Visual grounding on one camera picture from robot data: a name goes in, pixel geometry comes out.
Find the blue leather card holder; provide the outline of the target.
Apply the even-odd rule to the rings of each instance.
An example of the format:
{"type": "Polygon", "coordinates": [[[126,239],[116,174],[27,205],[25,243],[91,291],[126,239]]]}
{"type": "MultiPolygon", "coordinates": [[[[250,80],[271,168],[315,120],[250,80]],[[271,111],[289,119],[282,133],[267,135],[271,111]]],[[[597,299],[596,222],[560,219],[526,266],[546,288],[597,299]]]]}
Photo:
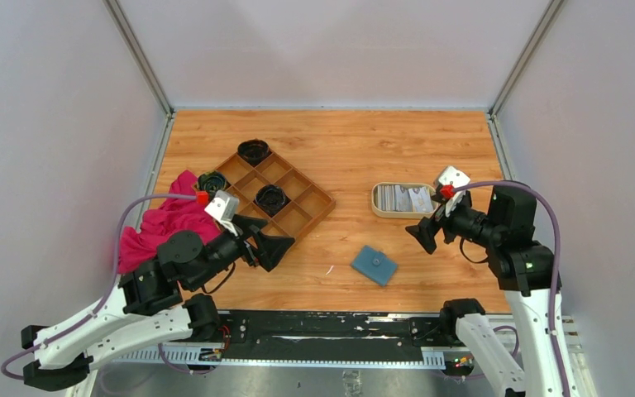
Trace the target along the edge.
{"type": "Polygon", "coordinates": [[[394,261],[382,251],[377,251],[371,246],[361,248],[352,261],[351,267],[381,287],[385,287],[389,283],[398,269],[398,265],[394,261]]]}

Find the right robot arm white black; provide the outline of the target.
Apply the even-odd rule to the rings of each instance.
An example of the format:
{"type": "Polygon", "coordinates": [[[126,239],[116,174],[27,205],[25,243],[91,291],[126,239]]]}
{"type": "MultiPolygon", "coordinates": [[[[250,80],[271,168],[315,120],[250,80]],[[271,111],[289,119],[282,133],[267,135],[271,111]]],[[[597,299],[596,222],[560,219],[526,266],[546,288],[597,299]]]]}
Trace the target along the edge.
{"type": "Polygon", "coordinates": [[[445,204],[464,198],[450,213],[440,206],[408,226],[432,254],[441,232],[449,244],[460,238],[485,249],[486,264],[504,292],[522,350],[518,363],[497,338],[476,299],[443,304],[438,324],[444,342],[464,344],[497,396],[577,396],[561,319],[560,232],[550,204],[529,186],[511,180],[485,182],[492,189],[486,213],[470,204],[475,184],[440,189],[445,204]]]}

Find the stack of credit cards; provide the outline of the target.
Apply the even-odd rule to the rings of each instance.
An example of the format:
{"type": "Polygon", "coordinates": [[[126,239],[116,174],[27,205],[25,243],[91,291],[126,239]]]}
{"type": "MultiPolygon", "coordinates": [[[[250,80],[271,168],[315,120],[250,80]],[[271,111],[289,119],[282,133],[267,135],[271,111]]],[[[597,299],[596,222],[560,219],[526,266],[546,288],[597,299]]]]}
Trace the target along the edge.
{"type": "Polygon", "coordinates": [[[377,184],[373,189],[375,207],[391,213],[431,213],[434,204],[425,184],[377,184]]]}

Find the beige oval card tray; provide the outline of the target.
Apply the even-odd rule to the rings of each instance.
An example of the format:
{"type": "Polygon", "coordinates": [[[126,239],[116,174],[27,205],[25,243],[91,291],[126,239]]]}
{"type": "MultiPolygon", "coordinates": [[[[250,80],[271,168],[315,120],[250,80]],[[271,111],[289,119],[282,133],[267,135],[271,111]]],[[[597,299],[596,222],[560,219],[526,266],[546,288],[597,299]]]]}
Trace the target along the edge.
{"type": "Polygon", "coordinates": [[[434,193],[427,184],[381,182],[372,188],[370,204],[380,218],[419,219],[433,215],[434,193]]]}

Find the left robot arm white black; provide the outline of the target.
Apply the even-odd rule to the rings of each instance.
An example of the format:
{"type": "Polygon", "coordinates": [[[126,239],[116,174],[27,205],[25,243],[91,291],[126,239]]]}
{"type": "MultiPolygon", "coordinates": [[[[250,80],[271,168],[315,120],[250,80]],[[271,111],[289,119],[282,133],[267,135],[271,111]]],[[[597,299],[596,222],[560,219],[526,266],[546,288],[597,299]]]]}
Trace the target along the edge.
{"type": "Polygon", "coordinates": [[[268,220],[236,215],[239,228],[209,242],[193,231],[173,234],[155,256],[123,275],[110,295],[55,326],[28,326],[23,348],[34,360],[23,382],[44,391],[65,390],[128,353],[164,342],[212,341],[221,320],[206,283],[240,259],[272,271],[295,243],[262,232],[268,220]]]}

